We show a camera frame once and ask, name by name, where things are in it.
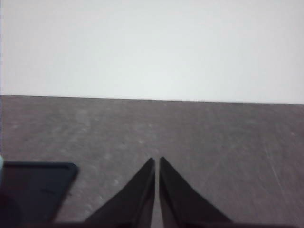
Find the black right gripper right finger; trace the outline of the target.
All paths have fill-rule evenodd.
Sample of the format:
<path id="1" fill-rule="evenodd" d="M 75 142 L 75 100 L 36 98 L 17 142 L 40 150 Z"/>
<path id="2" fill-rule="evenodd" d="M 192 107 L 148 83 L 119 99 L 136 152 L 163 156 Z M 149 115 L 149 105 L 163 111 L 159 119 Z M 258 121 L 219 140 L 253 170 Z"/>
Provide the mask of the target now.
<path id="1" fill-rule="evenodd" d="M 233 223 L 198 194 L 164 157 L 160 158 L 159 196 L 165 228 L 209 228 Z"/>

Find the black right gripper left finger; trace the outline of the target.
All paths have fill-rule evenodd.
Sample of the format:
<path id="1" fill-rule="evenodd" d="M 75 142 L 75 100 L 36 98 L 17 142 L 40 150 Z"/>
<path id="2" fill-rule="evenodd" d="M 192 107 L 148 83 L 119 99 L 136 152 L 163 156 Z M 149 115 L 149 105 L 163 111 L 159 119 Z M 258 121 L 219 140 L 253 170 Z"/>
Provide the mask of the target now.
<path id="1" fill-rule="evenodd" d="M 85 223 L 95 228 L 149 228 L 155 198 L 155 160 L 150 158 L 130 181 Z"/>

